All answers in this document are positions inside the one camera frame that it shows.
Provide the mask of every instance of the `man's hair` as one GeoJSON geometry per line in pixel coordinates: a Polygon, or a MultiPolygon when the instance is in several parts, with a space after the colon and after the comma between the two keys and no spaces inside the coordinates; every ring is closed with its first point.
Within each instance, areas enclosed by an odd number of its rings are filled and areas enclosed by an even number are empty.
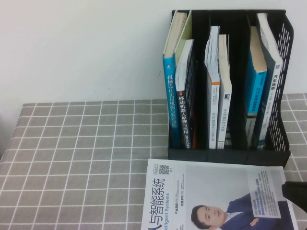
{"type": "Polygon", "coordinates": [[[200,222],[200,220],[197,217],[197,211],[198,209],[200,209],[201,207],[206,207],[205,205],[198,205],[195,206],[192,209],[192,213],[191,213],[191,220],[192,222],[195,224],[195,226],[199,229],[209,229],[211,226],[208,225],[204,225],[203,223],[200,222]]]}

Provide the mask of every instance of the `white wall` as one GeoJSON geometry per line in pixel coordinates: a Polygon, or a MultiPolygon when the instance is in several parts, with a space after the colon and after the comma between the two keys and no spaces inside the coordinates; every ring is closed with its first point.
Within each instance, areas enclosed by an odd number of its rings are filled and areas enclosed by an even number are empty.
{"type": "Polygon", "coordinates": [[[23,103],[165,98],[161,55],[172,9],[286,8],[295,41],[285,90],[307,92],[306,4],[297,2],[1,0],[0,153],[23,103]]]}

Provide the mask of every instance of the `suit jacket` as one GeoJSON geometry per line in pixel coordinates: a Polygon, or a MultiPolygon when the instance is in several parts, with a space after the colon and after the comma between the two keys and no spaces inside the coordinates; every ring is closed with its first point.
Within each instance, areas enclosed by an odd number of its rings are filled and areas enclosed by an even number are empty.
{"type": "Polygon", "coordinates": [[[294,230],[287,201],[278,202],[282,218],[259,218],[253,227],[254,214],[250,194],[231,201],[227,213],[243,212],[228,220],[220,227],[221,230],[294,230]]]}

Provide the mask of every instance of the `qr code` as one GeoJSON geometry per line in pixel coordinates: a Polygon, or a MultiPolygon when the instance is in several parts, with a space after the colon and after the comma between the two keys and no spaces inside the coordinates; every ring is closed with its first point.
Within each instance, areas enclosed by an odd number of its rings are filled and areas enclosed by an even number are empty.
{"type": "Polygon", "coordinates": [[[168,175],[169,174],[169,166],[168,165],[160,165],[159,174],[168,175]]]}

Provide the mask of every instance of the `man in suit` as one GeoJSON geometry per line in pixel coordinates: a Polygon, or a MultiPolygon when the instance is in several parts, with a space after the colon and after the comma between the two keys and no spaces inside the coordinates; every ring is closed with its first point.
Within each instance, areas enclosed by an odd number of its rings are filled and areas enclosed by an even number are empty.
{"type": "Polygon", "coordinates": [[[255,218],[250,194],[231,201],[226,212],[218,207],[195,206],[191,220],[199,229],[294,230],[287,201],[278,201],[282,218],[255,218]]]}

